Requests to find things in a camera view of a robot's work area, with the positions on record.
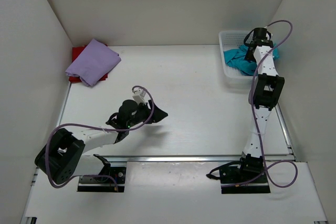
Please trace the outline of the lilac t shirt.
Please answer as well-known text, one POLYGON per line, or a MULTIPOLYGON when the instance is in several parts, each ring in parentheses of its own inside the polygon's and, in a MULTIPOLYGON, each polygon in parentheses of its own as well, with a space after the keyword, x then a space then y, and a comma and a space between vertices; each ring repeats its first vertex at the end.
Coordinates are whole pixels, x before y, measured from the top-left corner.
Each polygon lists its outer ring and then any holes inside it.
POLYGON ((65 73, 69 77, 79 78, 84 85, 93 87, 120 62, 117 52, 92 39, 65 73))

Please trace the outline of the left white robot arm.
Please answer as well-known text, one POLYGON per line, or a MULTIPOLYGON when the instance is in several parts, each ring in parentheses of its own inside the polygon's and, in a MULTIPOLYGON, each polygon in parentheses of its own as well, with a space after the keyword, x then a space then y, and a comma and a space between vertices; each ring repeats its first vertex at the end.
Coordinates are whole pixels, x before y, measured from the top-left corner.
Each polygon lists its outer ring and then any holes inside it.
POLYGON ((62 188, 78 176, 92 177, 98 182, 114 182, 110 175, 110 163, 98 154, 87 156, 85 153, 119 143, 130 131, 158 123, 167 116, 152 100, 125 100, 118 112, 107 120, 108 128, 80 124, 82 130, 72 133, 66 129, 68 124, 59 125, 51 132, 34 163, 47 175, 54 188, 62 188))

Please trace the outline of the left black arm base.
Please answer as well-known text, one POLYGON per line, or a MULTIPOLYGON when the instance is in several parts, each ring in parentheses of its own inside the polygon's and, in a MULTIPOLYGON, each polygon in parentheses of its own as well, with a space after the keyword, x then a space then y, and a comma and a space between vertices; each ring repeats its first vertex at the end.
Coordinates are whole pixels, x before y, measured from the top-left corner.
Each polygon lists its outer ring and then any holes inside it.
POLYGON ((126 172, 126 163, 113 163, 98 154, 84 155, 74 173, 79 177, 77 191, 122 193, 125 190, 126 172))

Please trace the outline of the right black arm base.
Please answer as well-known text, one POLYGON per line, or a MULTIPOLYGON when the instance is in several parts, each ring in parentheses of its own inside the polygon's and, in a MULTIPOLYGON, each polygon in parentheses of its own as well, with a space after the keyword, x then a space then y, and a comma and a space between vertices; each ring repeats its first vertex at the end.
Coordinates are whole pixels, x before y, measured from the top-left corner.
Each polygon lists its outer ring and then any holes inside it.
POLYGON ((222 195, 270 193, 267 176, 242 170, 239 161, 216 167, 206 174, 206 177, 220 181, 222 195))

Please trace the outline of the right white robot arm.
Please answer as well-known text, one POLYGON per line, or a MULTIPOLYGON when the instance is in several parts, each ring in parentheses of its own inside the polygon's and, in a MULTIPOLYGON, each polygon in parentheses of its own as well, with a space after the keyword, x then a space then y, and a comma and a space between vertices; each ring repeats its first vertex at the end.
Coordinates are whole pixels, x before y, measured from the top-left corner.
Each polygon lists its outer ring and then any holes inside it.
POLYGON ((277 105, 285 79, 280 77, 274 64, 271 33, 266 28, 255 28, 244 38, 248 47, 245 59, 257 64, 253 77, 249 103, 253 112, 251 132, 242 151, 236 177, 247 182, 264 170, 262 137, 272 109, 277 105))

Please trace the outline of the teal t shirt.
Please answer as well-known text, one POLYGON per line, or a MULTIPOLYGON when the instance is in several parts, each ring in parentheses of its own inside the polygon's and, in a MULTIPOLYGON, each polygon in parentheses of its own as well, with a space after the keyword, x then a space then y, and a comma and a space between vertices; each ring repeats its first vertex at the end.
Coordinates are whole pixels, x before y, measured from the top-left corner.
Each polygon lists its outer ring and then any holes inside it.
POLYGON ((275 77, 279 75, 275 68, 273 48, 258 46, 254 52, 256 62, 245 60, 246 52, 246 46, 224 51, 225 65, 239 70, 243 76, 257 77, 259 74, 266 74, 275 77))

